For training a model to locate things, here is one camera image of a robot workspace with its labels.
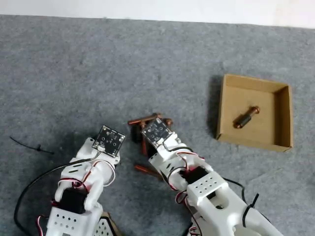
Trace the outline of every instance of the cardboard piece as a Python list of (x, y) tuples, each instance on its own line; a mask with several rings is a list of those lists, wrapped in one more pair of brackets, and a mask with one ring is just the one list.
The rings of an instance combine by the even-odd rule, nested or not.
[[(250, 107), (260, 113), (241, 129), (235, 120)], [(291, 87), (258, 78), (226, 74), (224, 76), (217, 139), (224, 142), (286, 151), (293, 147), (293, 108)]]

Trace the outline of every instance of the black zip tie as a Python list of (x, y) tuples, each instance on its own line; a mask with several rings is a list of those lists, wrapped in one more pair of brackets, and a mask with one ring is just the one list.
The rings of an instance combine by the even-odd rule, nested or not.
[(41, 149), (41, 148), (40, 148), (40, 147), (41, 147), (40, 144), (38, 145), (38, 147), (30, 147), (30, 146), (27, 146), (27, 145), (25, 145), (25, 144), (23, 144), (23, 143), (17, 141), (16, 139), (13, 139), (11, 136), (10, 136), (10, 139), (12, 139), (12, 140), (13, 140), (14, 142), (16, 142), (17, 144), (22, 145), (22, 146), (24, 146), (24, 147), (26, 147), (26, 148), (33, 149), (33, 150), (36, 150), (36, 151), (42, 151), (42, 152), (49, 153), (49, 154), (52, 154), (52, 155), (54, 154), (54, 152), (52, 152), (52, 151), (46, 151), (46, 150)]
[(244, 228), (246, 228), (246, 223), (245, 223), (246, 215), (247, 215), (248, 211), (250, 210), (250, 208), (255, 208), (255, 203), (256, 203), (258, 197), (259, 197), (259, 194), (257, 193), (256, 196), (255, 196), (255, 198), (254, 198), (254, 200), (253, 200), (253, 202), (252, 202), (251, 204), (249, 204), (249, 205), (246, 207), (245, 211), (244, 211), (243, 219), (242, 219), (242, 220), (243, 220), (243, 227), (244, 227)]

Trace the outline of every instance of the red wire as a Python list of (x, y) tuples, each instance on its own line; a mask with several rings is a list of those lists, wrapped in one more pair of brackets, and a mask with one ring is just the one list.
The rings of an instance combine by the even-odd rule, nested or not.
[(82, 181), (80, 181), (80, 180), (78, 180), (78, 179), (76, 179), (76, 178), (61, 178), (59, 181), (62, 181), (62, 180), (73, 180), (74, 182), (76, 181), (76, 182), (79, 183), (79, 185), (73, 185), (74, 182), (72, 182), (72, 186), (73, 186), (73, 187), (75, 187), (75, 188), (80, 188), (80, 187), (83, 186), (83, 187), (85, 188), (85, 190), (88, 191), (88, 188), (86, 187), (86, 185), (84, 184), (84, 182), (82, 182)]

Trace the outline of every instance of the screw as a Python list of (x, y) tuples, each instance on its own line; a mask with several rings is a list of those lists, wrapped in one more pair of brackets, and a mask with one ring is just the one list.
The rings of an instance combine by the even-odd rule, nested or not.
[(251, 107), (238, 121), (235, 122), (235, 128), (243, 128), (255, 114), (259, 114), (260, 108), (258, 106)]

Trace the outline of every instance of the black cable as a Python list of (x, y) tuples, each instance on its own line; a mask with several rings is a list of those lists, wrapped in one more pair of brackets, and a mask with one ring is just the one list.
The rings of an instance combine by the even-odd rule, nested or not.
[(175, 147), (173, 149), (168, 149), (168, 147), (163, 143), (163, 146), (165, 147), (165, 149), (168, 151), (168, 152), (171, 152), (171, 151), (177, 151), (177, 150), (180, 150), (180, 149), (187, 149), (191, 152), (193, 152), (193, 150), (189, 147)]
[(171, 176), (176, 170), (182, 169), (182, 168), (185, 168), (185, 169), (186, 169), (186, 167), (180, 166), (180, 167), (176, 167), (175, 169), (171, 170), (171, 172), (168, 174), (168, 176), (167, 176), (167, 178), (166, 178), (167, 184), (171, 187), (171, 189), (173, 189), (173, 190), (175, 190), (175, 191), (177, 191), (177, 189), (175, 189), (174, 187), (172, 187), (172, 186), (170, 185), (170, 183), (169, 183), (169, 178), (170, 178), (170, 176)]
[(259, 197), (259, 194), (257, 193), (256, 196), (255, 196), (255, 198), (254, 198), (254, 200), (253, 200), (253, 202), (252, 202), (251, 204), (249, 204), (249, 205), (247, 206), (247, 208), (245, 209), (245, 211), (244, 211), (244, 214), (243, 214), (243, 217), (242, 217), (243, 227), (244, 227), (244, 228), (246, 228), (246, 223), (245, 223), (246, 215), (247, 215), (248, 211), (250, 210), (250, 208), (254, 208), (254, 207), (255, 207), (255, 203), (256, 203), (258, 197)]
[(246, 202), (246, 199), (245, 199), (245, 187), (243, 185), (241, 185), (240, 183), (236, 182), (236, 181), (233, 181), (233, 180), (230, 180), (228, 178), (223, 178), (225, 181), (228, 181), (228, 182), (231, 182), (231, 183), (234, 183), (238, 186), (240, 186), (242, 188), (242, 199), (243, 201), (247, 204)]
[(57, 166), (51, 170), (48, 170), (46, 171), (45, 173), (41, 174), (40, 176), (38, 176), (37, 178), (35, 178), (32, 182), (30, 182), (28, 184), (28, 186), (26, 186), (26, 188), (22, 191), (17, 203), (16, 203), (16, 206), (15, 206), (15, 209), (14, 209), (14, 222), (16, 224), (16, 226), (22, 231), (24, 232), (27, 236), (32, 236), (32, 234), (27, 230), (25, 229), (21, 223), (19, 222), (19, 219), (18, 219), (18, 213), (19, 213), (19, 209), (20, 209), (20, 205), (21, 205), (21, 202), (22, 202), (22, 199), (24, 197), (24, 195), (26, 194), (26, 192), (30, 189), (30, 187), (32, 187), (36, 182), (38, 182), (41, 178), (45, 177), (46, 175), (56, 171), (56, 170), (59, 170), (61, 168), (65, 168), (67, 166), (72, 166), (72, 165), (76, 165), (76, 164), (80, 164), (80, 163), (83, 163), (83, 162), (86, 162), (86, 161), (92, 161), (94, 159), (96, 159), (98, 156), (100, 155), (100, 152), (98, 151), (97, 154), (95, 155), (95, 157), (92, 157), (92, 158), (89, 158), (89, 159), (82, 159), (82, 160), (79, 160), (79, 161), (74, 161), (74, 162), (70, 162), (70, 163), (67, 163), (67, 164), (63, 164), (63, 165), (60, 165), (60, 166)]
[(54, 154), (54, 152), (52, 152), (52, 151), (46, 151), (46, 150), (41, 149), (41, 148), (40, 148), (40, 145), (38, 145), (37, 148), (36, 148), (36, 147), (30, 147), (30, 146), (27, 146), (27, 145), (25, 145), (25, 144), (23, 144), (23, 143), (17, 141), (16, 139), (13, 139), (11, 136), (10, 136), (10, 139), (12, 139), (12, 140), (13, 140), (14, 142), (16, 142), (17, 144), (22, 145), (22, 146), (24, 146), (24, 147), (26, 147), (26, 148), (33, 149), (33, 150), (36, 150), (36, 151), (46, 152), (46, 153), (49, 153), (49, 154)]
[[(246, 199), (245, 199), (245, 187), (244, 187), (243, 185), (241, 185), (240, 183), (238, 183), (238, 182), (236, 182), (236, 181), (233, 181), (233, 180), (230, 180), (230, 179), (228, 179), (228, 178), (223, 178), (223, 179), (224, 179), (225, 181), (234, 183), (234, 184), (236, 184), (236, 185), (238, 185), (238, 186), (240, 186), (240, 187), (242, 188), (242, 199), (243, 199), (243, 201), (247, 204)], [(255, 197), (255, 199), (254, 199), (254, 201), (253, 201), (252, 204), (255, 205), (258, 196), (259, 196), (259, 194), (257, 193), (257, 194), (256, 194), (256, 197)], [(245, 218), (246, 218), (246, 215), (247, 215), (249, 209), (251, 208), (251, 205), (248, 205), (247, 208), (246, 208), (245, 211), (244, 211), (244, 214), (243, 214), (243, 217), (242, 217), (242, 218), (243, 218), (243, 226), (245, 225)], [(263, 217), (265, 217), (266, 220), (268, 220), (268, 221), (271, 223), (271, 221), (270, 221), (263, 213), (260, 212), (260, 214), (261, 214)]]

